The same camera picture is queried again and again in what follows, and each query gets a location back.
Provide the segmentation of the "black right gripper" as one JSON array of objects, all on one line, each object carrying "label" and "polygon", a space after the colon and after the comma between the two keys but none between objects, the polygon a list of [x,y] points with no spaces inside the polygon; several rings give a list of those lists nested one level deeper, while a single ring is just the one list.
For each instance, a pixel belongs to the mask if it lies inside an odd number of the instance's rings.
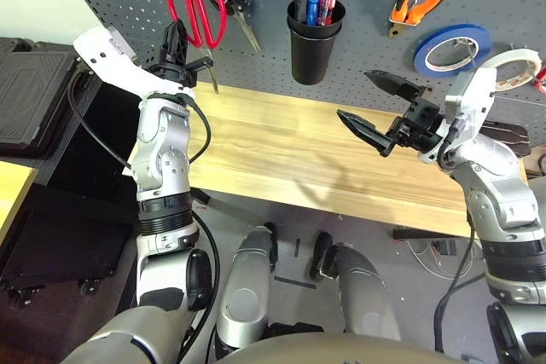
[{"label": "black right gripper", "polygon": [[440,143],[441,136],[437,130],[444,115],[440,106],[422,97],[424,87],[382,70],[369,70],[364,74],[376,87],[403,98],[410,105],[402,117],[394,119],[386,135],[364,118],[338,109],[339,119],[354,136],[374,147],[382,157],[390,155],[393,142],[400,147],[412,147],[420,153],[427,153]]}]

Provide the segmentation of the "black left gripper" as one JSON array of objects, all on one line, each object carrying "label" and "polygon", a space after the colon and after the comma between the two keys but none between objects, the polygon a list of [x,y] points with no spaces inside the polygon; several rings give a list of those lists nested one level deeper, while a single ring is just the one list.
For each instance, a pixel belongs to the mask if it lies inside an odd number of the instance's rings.
[{"label": "black left gripper", "polygon": [[184,87],[195,87],[198,72],[213,68],[213,60],[205,56],[186,64],[187,49],[187,30],[183,22],[177,19],[169,24],[164,31],[165,62],[153,64],[147,67],[146,71],[156,77],[181,84]]}]

